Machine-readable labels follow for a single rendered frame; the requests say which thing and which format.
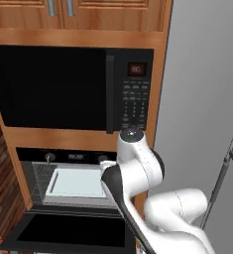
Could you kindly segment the white baking tray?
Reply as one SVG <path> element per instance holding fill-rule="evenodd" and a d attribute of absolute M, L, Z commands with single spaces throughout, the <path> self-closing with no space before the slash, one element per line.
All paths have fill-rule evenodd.
<path fill-rule="evenodd" d="M 55 169 L 46 196 L 105 197 L 99 170 Z"/>

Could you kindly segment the black oven door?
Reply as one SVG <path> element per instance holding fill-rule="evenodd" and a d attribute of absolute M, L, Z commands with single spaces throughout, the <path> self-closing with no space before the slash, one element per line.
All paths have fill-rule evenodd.
<path fill-rule="evenodd" d="M 0 250 L 136 254 L 136 242 L 121 218 L 35 213 L 24 215 Z"/>

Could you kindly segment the wooden cupboard door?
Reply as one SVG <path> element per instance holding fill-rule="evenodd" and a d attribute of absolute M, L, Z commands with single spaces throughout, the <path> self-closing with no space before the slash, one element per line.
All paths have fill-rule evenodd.
<path fill-rule="evenodd" d="M 167 0 L 73 0 L 74 17 L 62 0 L 64 27 L 71 30 L 160 32 Z"/>
<path fill-rule="evenodd" d="M 55 0 L 57 15 L 49 15 L 48 0 L 0 0 L 0 28 L 61 29 L 60 0 Z"/>

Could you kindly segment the black microwave oven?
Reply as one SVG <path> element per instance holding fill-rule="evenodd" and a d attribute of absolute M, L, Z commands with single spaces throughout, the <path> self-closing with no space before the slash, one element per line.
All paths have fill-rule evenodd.
<path fill-rule="evenodd" d="M 113 132 L 144 128 L 148 116 L 154 52 L 142 49 L 103 49 L 114 56 Z"/>

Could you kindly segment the black microwave door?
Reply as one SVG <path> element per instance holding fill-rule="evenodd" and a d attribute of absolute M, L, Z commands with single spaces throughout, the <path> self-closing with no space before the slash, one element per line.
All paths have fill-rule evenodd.
<path fill-rule="evenodd" d="M 0 46 L 0 112 L 7 127 L 106 132 L 106 51 Z"/>

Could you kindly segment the grey fridge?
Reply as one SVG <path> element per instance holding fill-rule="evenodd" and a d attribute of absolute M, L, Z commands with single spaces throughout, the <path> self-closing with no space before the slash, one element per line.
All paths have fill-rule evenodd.
<path fill-rule="evenodd" d="M 155 149 L 160 192 L 210 194 L 233 137 L 233 0 L 174 0 Z"/>

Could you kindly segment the metal oven rack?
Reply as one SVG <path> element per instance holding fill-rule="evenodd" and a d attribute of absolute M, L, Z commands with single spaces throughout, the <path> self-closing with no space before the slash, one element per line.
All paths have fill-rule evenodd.
<path fill-rule="evenodd" d="M 113 208 L 114 205 L 106 197 L 66 197 L 66 196 L 46 196 L 46 191 L 50 183 L 51 177 L 55 169 L 85 169 L 99 170 L 101 178 L 101 170 L 98 165 L 89 164 L 57 164 L 57 163 L 33 163 L 33 169 L 36 179 L 39 198 L 44 205 L 60 205 L 60 206 L 79 206 L 79 207 L 96 207 L 96 208 Z"/>

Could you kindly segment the wooden appliance cabinet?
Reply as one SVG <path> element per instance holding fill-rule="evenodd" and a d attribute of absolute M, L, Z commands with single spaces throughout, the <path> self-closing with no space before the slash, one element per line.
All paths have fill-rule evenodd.
<path fill-rule="evenodd" d="M 167 0 L 164 26 L 160 32 L 66 29 L 64 27 L 62 0 L 60 0 L 60 3 L 63 20 L 63 27 L 61 29 L 0 28 L 0 45 L 154 49 L 151 96 L 146 128 L 148 144 L 150 147 L 154 148 L 173 0 Z M 16 147 L 28 146 L 76 150 L 116 150 L 117 134 L 115 133 L 108 135 L 105 131 L 6 127 L 3 123 L 1 113 L 0 126 L 8 146 L 25 203 L 29 200 L 30 194 L 21 163 L 17 156 Z"/>

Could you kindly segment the black built-in oven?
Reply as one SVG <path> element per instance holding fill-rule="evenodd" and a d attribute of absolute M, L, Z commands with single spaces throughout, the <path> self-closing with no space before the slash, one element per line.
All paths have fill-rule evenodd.
<path fill-rule="evenodd" d="M 115 152 L 106 151 L 82 151 L 82 150 L 62 150 L 62 149 L 39 149 L 39 148 L 17 148 L 18 158 L 21 162 L 26 183 L 31 197 L 27 201 L 26 210 L 32 213 L 44 214 L 83 214 L 108 217 L 120 217 L 114 205 L 113 208 L 79 207 L 44 205 L 40 201 L 39 191 L 36 184 L 33 163 L 47 163 L 46 153 L 53 153 L 56 159 L 52 163 L 57 164 L 89 164 L 99 165 L 98 157 L 105 155 L 109 161 L 116 161 Z"/>

